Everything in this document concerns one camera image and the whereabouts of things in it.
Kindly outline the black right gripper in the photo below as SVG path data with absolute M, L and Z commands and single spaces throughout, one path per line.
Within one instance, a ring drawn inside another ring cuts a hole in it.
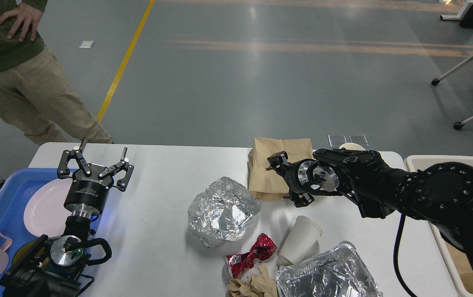
M 274 171 L 279 176 L 284 176 L 289 193 L 283 196 L 283 199 L 289 199 L 295 207 L 307 207 L 314 202 L 314 197 L 309 194 L 314 189 L 311 181 L 314 160 L 299 160 L 294 163 L 288 162 L 288 154 L 281 151 L 272 154 L 267 158 L 268 166 L 266 171 Z

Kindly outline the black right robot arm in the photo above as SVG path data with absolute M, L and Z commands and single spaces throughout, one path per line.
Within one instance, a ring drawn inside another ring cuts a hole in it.
M 363 218 L 401 214 L 393 247 L 393 268 L 404 282 L 398 253 L 405 218 L 425 220 L 438 228 L 442 239 L 464 252 L 473 271 L 473 167 L 459 162 L 436 163 L 409 172 L 390 167 L 377 151 L 319 149 L 313 158 L 289 163 L 285 151 L 268 157 L 289 188 L 295 207 L 306 207 L 314 196 L 344 196 L 357 205 Z

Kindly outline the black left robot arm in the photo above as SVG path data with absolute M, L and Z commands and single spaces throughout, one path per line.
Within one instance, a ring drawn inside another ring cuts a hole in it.
M 63 151 L 56 171 L 59 179 L 71 182 L 64 201 L 70 215 L 63 233 L 53 238 L 41 235 L 7 270 L 0 279 L 4 297 L 78 297 L 94 282 L 90 275 L 85 275 L 87 284 L 79 281 L 84 269 L 112 257 L 108 241 L 95 237 L 92 218 L 103 214 L 112 188 L 127 189 L 134 167 L 127 159 L 127 147 L 119 162 L 107 167 L 86 161 L 86 145 L 84 138 Z

